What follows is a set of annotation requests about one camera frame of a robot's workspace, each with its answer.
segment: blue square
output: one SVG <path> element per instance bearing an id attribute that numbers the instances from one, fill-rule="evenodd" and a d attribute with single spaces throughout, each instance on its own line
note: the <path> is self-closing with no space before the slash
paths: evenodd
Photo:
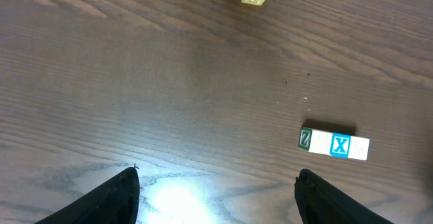
<path id="1" fill-rule="evenodd" d="M 332 134 L 330 154 L 334 157 L 347 158 L 350 149 L 350 136 L 339 133 Z"/>

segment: bright spot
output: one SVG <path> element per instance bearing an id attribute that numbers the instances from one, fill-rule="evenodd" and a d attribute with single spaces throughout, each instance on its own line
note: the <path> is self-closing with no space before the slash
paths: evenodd
<path id="1" fill-rule="evenodd" d="M 158 210 L 147 216 L 147 224 L 210 224 L 201 191 L 188 185 L 163 185 L 152 196 Z"/>

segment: wooden table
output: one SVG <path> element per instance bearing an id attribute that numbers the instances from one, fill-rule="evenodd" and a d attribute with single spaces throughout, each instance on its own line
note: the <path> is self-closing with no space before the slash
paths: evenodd
<path id="1" fill-rule="evenodd" d="M 396 223 L 433 220 L 433 0 L 0 0 L 0 223 L 128 166 L 138 223 L 299 223 L 311 169 Z M 297 148 L 305 121 L 367 161 Z"/>

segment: wood surface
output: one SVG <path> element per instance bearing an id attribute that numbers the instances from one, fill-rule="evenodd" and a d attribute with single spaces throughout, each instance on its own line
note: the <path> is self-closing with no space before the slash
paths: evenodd
<path id="1" fill-rule="evenodd" d="M 433 222 L 433 0 L 0 0 L 0 223 L 137 164 L 140 224 L 300 223 L 311 169 Z M 306 120 L 367 161 L 297 148 Z"/>

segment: blue letter x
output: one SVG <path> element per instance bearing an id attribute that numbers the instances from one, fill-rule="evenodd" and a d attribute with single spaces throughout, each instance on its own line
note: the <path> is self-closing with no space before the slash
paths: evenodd
<path id="1" fill-rule="evenodd" d="M 337 139 L 337 142 L 338 142 L 338 148 L 335 150 L 335 152 L 339 152 L 339 153 L 345 154 L 346 151 L 344 150 L 343 146 L 347 142 L 347 139 L 341 138 L 341 137 L 336 137 L 336 139 Z"/>

